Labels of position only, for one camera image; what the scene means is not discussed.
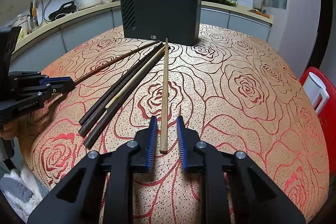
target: chopstick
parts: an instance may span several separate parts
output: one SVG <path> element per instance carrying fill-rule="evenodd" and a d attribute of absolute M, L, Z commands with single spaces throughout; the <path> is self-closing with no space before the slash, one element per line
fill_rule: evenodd
<path fill-rule="evenodd" d="M 130 51 L 130 52 L 128 52 L 128 53 L 126 53 L 126 54 L 124 54 L 124 55 L 122 55 L 122 56 L 117 57 L 116 59 L 111 60 L 110 62 L 108 62 L 108 63 L 106 63 L 106 64 L 104 64 L 104 65 L 101 65 L 100 67 L 96 68 L 95 70 L 90 71 L 90 72 L 88 72 L 87 74 L 83 75 L 82 77 L 78 78 L 78 79 L 75 81 L 75 85 L 80 84 L 81 82 L 83 82 L 83 81 L 86 80 L 87 78 L 91 77 L 92 75 L 95 75 L 97 72 L 100 72 L 101 70 L 103 70 L 103 69 L 109 67 L 110 65 L 113 65 L 114 63 L 117 63 L 117 62 L 119 62 L 120 60 L 123 60 L 124 58 L 129 57 L 130 55 L 132 55 L 132 54 L 134 54 L 134 53 L 137 53 L 137 52 L 139 52 L 139 51 L 141 51 L 141 50 L 143 50 L 143 49 L 145 49 L 145 48 L 147 48 L 147 47 L 153 46 L 153 45 L 155 45 L 155 44 L 157 44 L 157 43 L 159 43 L 159 42 L 160 42 L 160 41 L 157 40 L 157 41 L 148 43 L 147 45 L 144 45 L 144 46 L 142 46 L 142 47 L 140 47 L 140 48 L 138 48 L 138 49 L 136 49 L 136 50 Z"/>
<path fill-rule="evenodd" d="M 82 137 L 85 137 L 94 124 L 105 112 L 105 106 L 112 100 L 112 98 L 127 84 L 127 82 L 156 54 L 163 44 L 159 44 L 153 50 L 151 50 L 144 58 L 132 66 L 123 76 L 119 78 L 97 102 L 88 110 L 88 112 L 81 118 L 79 123 L 82 127 L 79 129 L 79 133 Z"/>
<path fill-rule="evenodd" d="M 163 69 L 160 153 L 167 153 L 167 151 L 168 151 L 168 38 L 166 38 L 165 63 Z"/>
<path fill-rule="evenodd" d="M 99 121 L 97 126 L 91 131 L 89 136 L 86 138 L 84 145 L 88 149 L 91 149 L 95 142 L 98 140 L 99 136 L 102 134 L 108 123 L 113 119 L 115 114 L 118 112 L 119 108 L 124 104 L 127 98 L 132 94 L 132 92 L 136 89 L 136 87 L 141 83 L 141 81 L 146 77 L 146 75 L 152 70 L 153 67 L 159 62 L 159 60 L 163 57 L 164 52 L 163 48 L 160 50 L 149 60 L 149 62 L 144 66 L 145 69 L 134 78 L 134 81 L 125 89 L 123 96 L 118 97 L 114 104 L 107 110 L 106 114 Z"/>
<path fill-rule="evenodd" d="M 150 66 L 152 64 L 152 60 L 155 59 L 155 57 L 157 57 L 160 54 L 160 51 L 164 49 L 165 46 L 162 46 L 159 51 L 132 77 L 132 79 L 130 79 L 130 81 L 122 88 L 121 91 L 119 91 L 119 93 L 105 106 L 106 109 L 109 109 L 110 106 L 113 104 L 113 102 L 115 100 L 117 100 L 119 97 L 123 96 L 123 94 L 125 93 L 125 91 L 129 88 L 130 85 L 132 85 L 132 83 L 134 81 L 136 81 L 136 79 L 139 77 L 139 75 L 146 70 L 146 68 L 148 66 Z"/>

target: silver bolt head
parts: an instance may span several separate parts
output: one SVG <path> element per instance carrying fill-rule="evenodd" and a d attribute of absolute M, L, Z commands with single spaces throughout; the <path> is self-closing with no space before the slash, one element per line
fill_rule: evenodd
<path fill-rule="evenodd" d="M 133 141 L 129 141 L 129 142 L 127 143 L 127 146 L 128 146 L 129 148 L 134 148 L 134 147 L 136 147 L 137 145 L 138 145 L 138 142 L 135 141 L 135 140 L 133 140 Z"/>
<path fill-rule="evenodd" d="M 246 153 L 244 151 L 238 151 L 236 152 L 236 157 L 242 160 L 246 158 Z"/>
<path fill-rule="evenodd" d="M 87 156 L 88 156 L 90 159 L 95 159 L 95 158 L 98 157 L 98 155 L 99 155 L 99 153 L 98 153 L 97 151 L 93 150 L 93 151 L 90 151 L 90 152 L 88 153 Z"/>
<path fill-rule="evenodd" d="M 200 142 L 197 142 L 196 143 L 196 147 L 197 148 L 205 148 L 207 146 L 207 143 L 206 142 L 202 142 L 202 141 L 200 141 Z"/>

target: kitchen counter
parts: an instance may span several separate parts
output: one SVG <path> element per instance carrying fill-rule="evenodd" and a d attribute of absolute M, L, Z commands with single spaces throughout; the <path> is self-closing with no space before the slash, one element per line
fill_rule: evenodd
<path fill-rule="evenodd" d="M 222 10 L 228 10 L 231 12 L 234 12 L 236 14 L 242 14 L 248 17 L 255 18 L 257 20 L 272 24 L 273 23 L 273 16 L 270 16 L 270 18 L 266 18 L 260 15 L 257 15 L 255 13 L 249 12 L 249 8 L 245 6 L 237 6 L 237 7 L 232 7 L 232 6 L 227 6 L 223 4 L 217 4 L 217 3 L 212 3 L 212 2 L 207 2 L 207 1 L 202 1 L 202 6 L 207 6 L 209 8 L 215 8 L 215 9 L 222 9 Z M 65 17 L 62 17 L 60 19 L 57 19 L 47 25 L 44 25 L 37 29 L 36 31 L 32 32 L 31 34 L 27 35 L 23 39 L 21 39 L 19 42 L 17 42 L 14 53 L 17 52 L 19 49 L 23 48 L 25 45 L 27 45 L 29 42 L 35 40 L 39 36 L 51 31 L 52 29 L 55 29 L 65 23 L 68 23 L 70 21 L 73 21 L 75 19 L 78 19 L 83 16 L 87 16 L 89 14 L 94 14 L 103 10 L 107 9 L 112 9 L 112 8 L 117 8 L 120 7 L 120 2 L 113 2 L 113 3 L 108 3 L 108 4 L 102 4 L 98 5 L 95 7 L 91 7 L 85 10 L 81 10 L 78 12 L 75 12 L 73 14 L 66 15 Z"/>

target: red stool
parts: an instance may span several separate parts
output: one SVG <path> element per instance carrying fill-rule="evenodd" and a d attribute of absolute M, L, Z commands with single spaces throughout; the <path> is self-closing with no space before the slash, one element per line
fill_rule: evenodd
<path fill-rule="evenodd" d="M 336 89 L 330 80 L 317 68 L 308 68 L 300 78 L 300 83 L 303 85 L 308 77 L 308 73 L 314 73 L 318 76 L 327 88 L 329 100 L 318 115 L 322 130 L 327 143 L 327 151 L 329 157 L 329 172 L 330 176 L 336 174 L 336 130 L 334 120 L 336 117 Z"/>

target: rose pattern tablecloth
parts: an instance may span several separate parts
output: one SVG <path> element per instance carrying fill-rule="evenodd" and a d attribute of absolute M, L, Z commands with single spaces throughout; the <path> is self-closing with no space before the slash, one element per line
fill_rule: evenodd
<path fill-rule="evenodd" d="M 122 26 L 117 27 L 71 50 L 43 73 L 75 80 L 146 43 L 124 38 Z M 287 64 L 264 41 L 203 24 L 197 46 L 170 47 L 169 150 L 165 155 L 157 151 L 154 173 L 134 176 L 136 223 L 196 223 L 198 218 L 199 177 L 181 171 L 178 115 L 219 150 L 246 151 L 310 220 L 327 198 L 328 155 L 315 111 Z M 25 121 L 20 146 L 45 185 L 52 188 L 88 152 L 78 120 L 150 50 L 101 71 Z M 94 150 L 115 150 L 147 127 L 152 115 L 160 128 L 163 63 L 128 98 Z"/>

